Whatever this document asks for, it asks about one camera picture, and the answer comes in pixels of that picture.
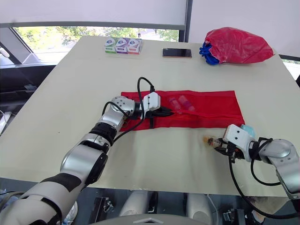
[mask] robotic arm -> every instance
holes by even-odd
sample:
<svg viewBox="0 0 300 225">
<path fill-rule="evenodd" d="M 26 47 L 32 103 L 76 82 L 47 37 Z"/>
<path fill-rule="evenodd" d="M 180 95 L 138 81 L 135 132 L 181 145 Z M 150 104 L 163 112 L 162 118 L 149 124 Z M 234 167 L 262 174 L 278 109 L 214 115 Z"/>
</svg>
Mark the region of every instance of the robotic arm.
<svg viewBox="0 0 300 225">
<path fill-rule="evenodd" d="M 109 110 L 103 113 L 95 127 L 86 134 L 64 157 L 60 173 L 36 184 L 19 200 L 0 213 L 1 225 L 56 225 L 68 214 L 79 193 L 89 184 L 96 182 L 107 162 L 107 152 L 121 135 L 116 137 L 128 117 L 143 120 L 145 116 L 168 116 L 170 110 L 161 110 L 160 97 L 151 85 L 150 94 L 140 102 L 118 96 L 109 102 Z M 231 161 L 244 158 L 263 160 L 276 167 L 277 176 L 291 199 L 300 197 L 300 161 L 295 147 L 289 141 L 276 139 L 254 140 L 246 131 L 230 125 L 223 142 L 226 148 L 218 151 L 228 155 Z"/>
<path fill-rule="evenodd" d="M 56 225 L 66 217 L 81 190 L 99 179 L 125 119 L 142 115 L 140 102 L 123 96 L 112 102 L 95 127 L 65 155 L 60 173 L 36 184 L 6 207 L 0 214 L 1 225 Z M 143 103 L 145 113 L 154 111 L 160 107 L 160 97 L 152 92 Z"/>
<path fill-rule="evenodd" d="M 255 141 L 247 131 L 233 124 L 227 128 L 223 140 L 228 144 L 227 155 L 232 162 L 235 158 L 244 158 L 248 162 L 262 160 L 273 164 L 287 196 L 291 200 L 300 199 L 300 160 L 291 142 L 265 138 Z"/>
</svg>

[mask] tree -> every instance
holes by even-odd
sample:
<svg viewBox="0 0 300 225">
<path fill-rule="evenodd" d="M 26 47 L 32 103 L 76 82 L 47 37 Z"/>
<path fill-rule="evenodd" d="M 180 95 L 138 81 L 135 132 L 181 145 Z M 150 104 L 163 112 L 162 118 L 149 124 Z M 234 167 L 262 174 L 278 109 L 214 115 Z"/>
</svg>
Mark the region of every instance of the tree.
<svg viewBox="0 0 300 225">
<path fill-rule="evenodd" d="M 105 36 L 113 38 L 137 38 L 139 29 L 130 27 L 105 27 Z"/>
<path fill-rule="evenodd" d="M 61 46 L 61 34 L 54 27 L 19 27 L 15 29 L 24 42 L 33 50 Z"/>
<path fill-rule="evenodd" d="M 164 41 L 178 41 L 179 38 L 178 30 L 157 30 L 157 33 Z"/>
<path fill-rule="evenodd" d="M 82 36 L 99 36 L 101 32 L 95 28 L 89 27 L 55 27 L 62 34 L 62 45 L 68 45 L 77 42 Z"/>
</svg>

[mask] red mesh bag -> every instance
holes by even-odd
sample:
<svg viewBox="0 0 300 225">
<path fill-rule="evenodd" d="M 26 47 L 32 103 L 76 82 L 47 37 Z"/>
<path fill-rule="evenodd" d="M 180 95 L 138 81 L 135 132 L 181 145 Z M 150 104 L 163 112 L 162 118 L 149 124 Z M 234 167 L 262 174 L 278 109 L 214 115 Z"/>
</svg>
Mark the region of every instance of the red mesh bag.
<svg viewBox="0 0 300 225">
<path fill-rule="evenodd" d="M 235 93 L 231 91 L 196 92 L 155 91 L 161 97 L 161 106 L 167 107 L 174 113 L 167 117 L 154 117 L 154 128 L 226 128 L 231 124 L 241 126 L 245 124 Z M 142 97 L 149 91 L 141 92 Z M 122 92 L 134 101 L 139 101 L 137 92 Z M 125 131 L 140 120 L 129 120 Z M 145 121 L 135 130 L 150 128 L 150 120 Z"/>
</svg>

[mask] blue item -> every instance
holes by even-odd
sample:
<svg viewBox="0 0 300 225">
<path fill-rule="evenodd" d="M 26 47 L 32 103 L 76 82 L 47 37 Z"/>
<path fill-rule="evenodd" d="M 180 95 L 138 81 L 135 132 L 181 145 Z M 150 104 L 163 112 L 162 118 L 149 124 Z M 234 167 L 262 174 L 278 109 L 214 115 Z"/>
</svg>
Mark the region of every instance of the blue item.
<svg viewBox="0 0 300 225">
<path fill-rule="evenodd" d="M 210 43 L 206 44 L 205 42 L 202 45 L 202 48 L 200 48 L 199 54 L 204 56 L 206 59 L 206 62 L 211 65 L 219 64 L 219 60 L 217 60 L 215 57 L 213 57 L 209 51 L 209 49 L 212 47 Z"/>
<path fill-rule="evenodd" d="M 243 124 L 240 128 L 247 131 L 251 137 L 255 138 L 255 131 L 254 131 L 253 127 Z"/>
</svg>

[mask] window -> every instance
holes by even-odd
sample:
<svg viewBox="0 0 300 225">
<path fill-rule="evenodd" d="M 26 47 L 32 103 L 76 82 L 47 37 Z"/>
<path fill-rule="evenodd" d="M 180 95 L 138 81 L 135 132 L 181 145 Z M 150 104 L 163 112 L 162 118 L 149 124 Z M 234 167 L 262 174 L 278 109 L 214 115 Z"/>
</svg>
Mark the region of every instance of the window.
<svg viewBox="0 0 300 225">
<path fill-rule="evenodd" d="M 16 27 L 15 30 L 42 62 L 60 61 L 82 36 L 178 41 L 178 30 L 120 27 Z"/>
<path fill-rule="evenodd" d="M 282 59 L 283 64 L 296 80 L 300 76 L 300 61 Z"/>
</svg>

